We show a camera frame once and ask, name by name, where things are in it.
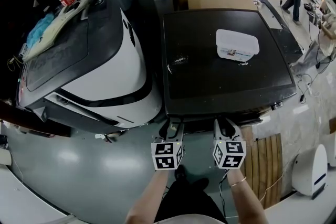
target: black pants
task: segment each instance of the black pants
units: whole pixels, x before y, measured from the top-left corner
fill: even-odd
[[[287,0],[282,7],[283,9],[289,9],[291,6],[294,6],[293,20],[298,21],[300,17],[301,0]]]
[[[187,214],[206,215],[227,224],[210,196],[203,190],[195,188],[187,180],[181,179],[175,181],[164,196],[155,222]]]

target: bracelet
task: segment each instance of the bracelet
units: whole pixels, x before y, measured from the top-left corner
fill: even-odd
[[[232,187],[234,187],[234,186],[236,186],[236,185],[238,185],[238,184],[240,184],[241,182],[243,182],[243,181],[245,181],[246,180],[246,177],[244,177],[241,181],[239,181],[238,183],[236,183],[236,184],[233,184],[233,185],[229,185],[229,187],[230,188],[232,188]]]

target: shoe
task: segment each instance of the shoe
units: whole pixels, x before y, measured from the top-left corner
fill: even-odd
[[[293,20],[293,22],[294,22],[296,25],[301,25],[300,21],[298,21],[298,20]]]
[[[209,185],[209,179],[205,177],[192,183],[193,188],[200,189],[200,190],[205,190],[208,185]]]
[[[175,179],[176,180],[181,180],[181,179],[186,179],[185,175],[185,168],[183,165],[180,165],[174,172]]]
[[[290,14],[290,11],[289,11],[289,10],[287,10],[287,9],[285,9],[285,8],[283,8],[283,7],[281,7],[281,9],[282,9],[285,13]]]

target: food container lid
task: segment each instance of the food container lid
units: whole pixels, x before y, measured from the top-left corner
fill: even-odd
[[[254,55],[259,53],[259,42],[256,37],[230,30],[218,29],[216,31],[216,45]]]

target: black and white marker cube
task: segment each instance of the black and white marker cube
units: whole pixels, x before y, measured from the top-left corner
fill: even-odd
[[[175,170],[183,157],[182,142],[152,143],[155,170]]]
[[[216,140],[213,156],[219,169],[239,169],[246,156],[246,142]]]

